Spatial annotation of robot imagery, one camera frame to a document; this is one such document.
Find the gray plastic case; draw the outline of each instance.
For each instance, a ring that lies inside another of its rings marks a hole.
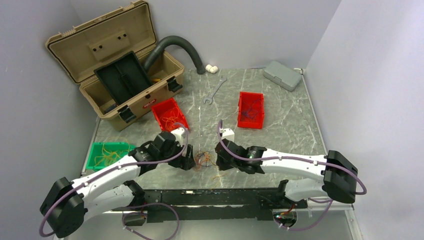
[[[302,75],[277,61],[272,61],[264,70],[263,76],[288,91],[293,91],[302,80]]]

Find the black flexible hose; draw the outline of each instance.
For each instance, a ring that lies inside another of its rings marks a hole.
[[[170,45],[177,45],[183,48],[188,55],[190,55],[191,60],[194,63],[194,66],[197,69],[197,74],[204,74],[206,72],[205,66],[203,66],[202,60],[195,47],[187,40],[180,36],[167,36],[160,40],[156,47],[151,51],[151,53],[147,56],[144,62],[144,69],[146,72],[149,71],[150,67],[155,63],[156,59],[164,52],[165,48]]]

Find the white wall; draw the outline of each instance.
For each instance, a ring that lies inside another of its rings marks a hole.
[[[83,22],[130,0],[70,0]],[[189,40],[205,63],[220,68],[266,66],[277,60],[306,67],[341,0],[151,0],[158,38]],[[167,48],[185,66],[190,57]]]
[[[1,240],[39,239],[50,187],[82,169],[96,115],[44,47],[78,23],[69,0],[1,3]]]
[[[359,169],[365,239],[424,235],[424,2],[343,0],[306,69],[327,148]]]

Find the wrench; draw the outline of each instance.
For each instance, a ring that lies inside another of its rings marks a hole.
[[[221,78],[219,79],[218,85],[215,86],[212,93],[209,96],[203,98],[203,103],[206,104],[206,101],[209,101],[209,104],[212,104],[212,102],[214,101],[213,99],[214,95],[217,93],[221,85],[225,83],[226,81],[227,81],[227,78],[224,76],[221,76]]]

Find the toolbox lid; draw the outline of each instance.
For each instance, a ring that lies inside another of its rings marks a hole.
[[[156,44],[149,4],[132,2],[73,29],[50,37],[46,48],[77,84],[94,70],[124,54]]]

